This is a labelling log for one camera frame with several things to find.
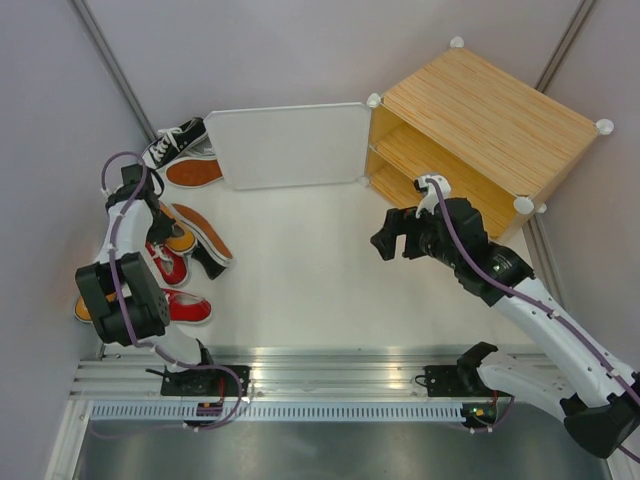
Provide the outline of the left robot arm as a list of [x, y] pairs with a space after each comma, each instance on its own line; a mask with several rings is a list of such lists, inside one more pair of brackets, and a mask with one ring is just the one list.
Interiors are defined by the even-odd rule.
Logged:
[[169, 237], [174, 222], [161, 210], [145, 164], [125, 166], [121, 174], [123, 185], [107, 197], [101, 250], [75, 273], [80, 297], [103, 343], [147, 349], [168, 370], [185, 370], [183, 383], [195, 395], [209, 395], [218, 384], [211, 354], [172, 323], [167, 295], [143, 256], [148, 243]]

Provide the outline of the white cabinet door panel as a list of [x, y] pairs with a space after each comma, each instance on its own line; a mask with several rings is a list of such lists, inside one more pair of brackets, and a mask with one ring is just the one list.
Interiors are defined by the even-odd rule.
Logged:
[[341, 184], [364, 176], [371, 113], [359, 102], [235, 109], [204, 125], [235, 190]]

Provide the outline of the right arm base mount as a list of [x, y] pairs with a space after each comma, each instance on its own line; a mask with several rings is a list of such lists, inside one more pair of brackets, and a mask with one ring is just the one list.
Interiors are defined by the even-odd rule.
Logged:
[[471, 398], [484, 393], [476, 371], [463, 365], [426, 365], [413, 382], [429, 398]]

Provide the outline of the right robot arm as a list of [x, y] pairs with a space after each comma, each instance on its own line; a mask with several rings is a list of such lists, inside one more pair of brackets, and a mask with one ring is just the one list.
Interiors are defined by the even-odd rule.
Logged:
[[463, 289], [511, 320], [563, 374], [555, 379], [480, 342], [457, 360], [456, 381], [469, 395], [498, 391], [558, 419], [591, 455], [607, 459], [639, 427], [639, 374], [616, 360], [551, 297], [512, 249], [491, 241], [481, 213], [464, 198], [433, 210], [387, 211], [370, 239], [381, 258], [430, 257], [450, 267]]

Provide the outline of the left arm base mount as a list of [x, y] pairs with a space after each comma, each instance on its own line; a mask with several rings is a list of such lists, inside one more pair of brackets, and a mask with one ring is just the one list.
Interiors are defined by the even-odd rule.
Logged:
[[167, 368], [163, 371], [147, 368], [146, 373], [162, 378], [161, 395], [174, 397], [237, 397], [247, 394], [250, 383], [251, 368], [245, 365], [228, 365], [239, 378], [241, 392], [229, 373], [220, 370], [185, 370], [182, 372], [170, 372]]

